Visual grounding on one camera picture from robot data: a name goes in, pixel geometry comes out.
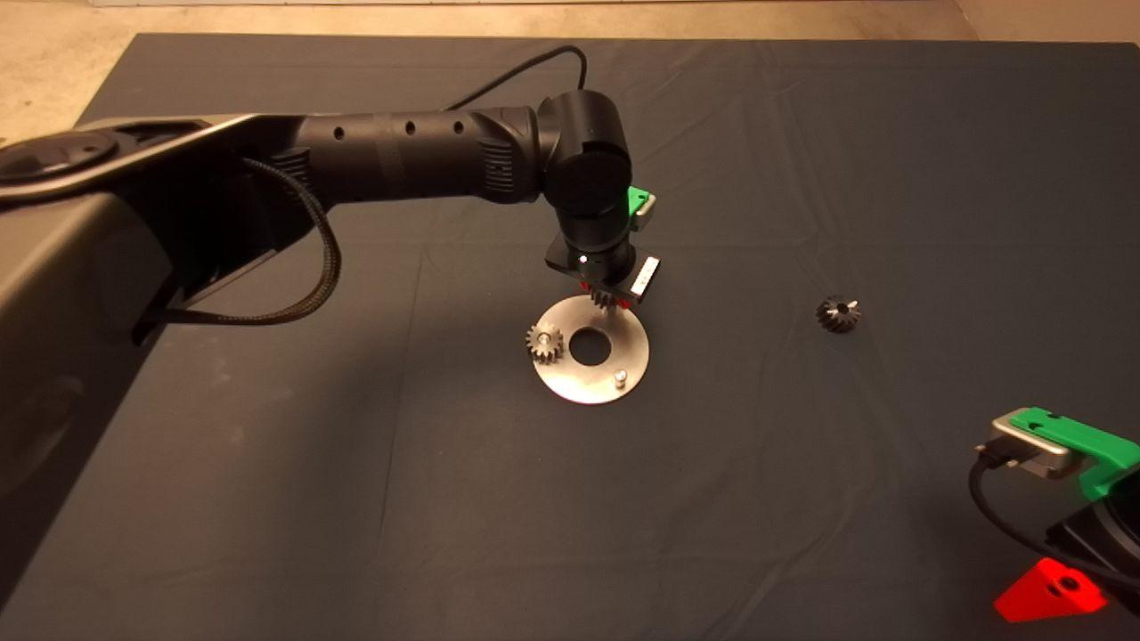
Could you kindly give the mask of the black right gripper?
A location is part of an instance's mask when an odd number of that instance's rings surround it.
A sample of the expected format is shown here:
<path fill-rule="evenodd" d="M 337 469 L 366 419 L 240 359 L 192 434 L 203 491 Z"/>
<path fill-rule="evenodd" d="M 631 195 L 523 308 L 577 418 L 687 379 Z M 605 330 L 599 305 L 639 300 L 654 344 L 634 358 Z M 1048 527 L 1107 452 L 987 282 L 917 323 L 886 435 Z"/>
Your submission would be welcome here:
<path fill-rule="evenodd" d="M 1139 500 L 1096 500 L 1047 529 L 1047 543 L 1115 573 L 1139 573 Z M 1099 612 L 1109 605 L 1094 581 L 1053 557 L 1042 557 L 994 600 L 1008 623 Z"/>

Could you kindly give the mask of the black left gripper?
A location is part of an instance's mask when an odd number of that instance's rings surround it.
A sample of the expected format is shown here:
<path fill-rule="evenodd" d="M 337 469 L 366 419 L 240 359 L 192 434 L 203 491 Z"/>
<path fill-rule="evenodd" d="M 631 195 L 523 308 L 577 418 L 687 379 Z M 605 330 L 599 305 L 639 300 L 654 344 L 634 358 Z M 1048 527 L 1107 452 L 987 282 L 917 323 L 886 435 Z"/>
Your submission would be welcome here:
<path fill-rule="evenodd" d="M 557 235 L 549 243 L 544 260 L 553 271 L 577 281 L 594 305 L 620 305 L 626 310 L 644 303 L 661 271 L 659 255 L 634 248 L 629 240 L 620 240 L 614 248 L 588 252 Z"/>

